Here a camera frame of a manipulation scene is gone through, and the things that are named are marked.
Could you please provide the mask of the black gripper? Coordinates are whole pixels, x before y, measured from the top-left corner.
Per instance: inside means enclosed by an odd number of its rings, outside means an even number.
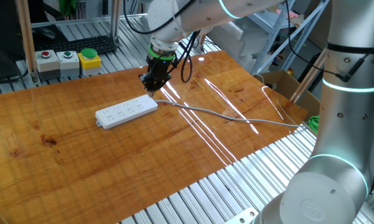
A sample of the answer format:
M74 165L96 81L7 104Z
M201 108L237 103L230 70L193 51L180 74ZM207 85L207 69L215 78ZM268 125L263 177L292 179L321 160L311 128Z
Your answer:
M169 67L172 65L173 61L173 59L147 58L147 72L146 74L139 75L139 78L150 98L171 79Z

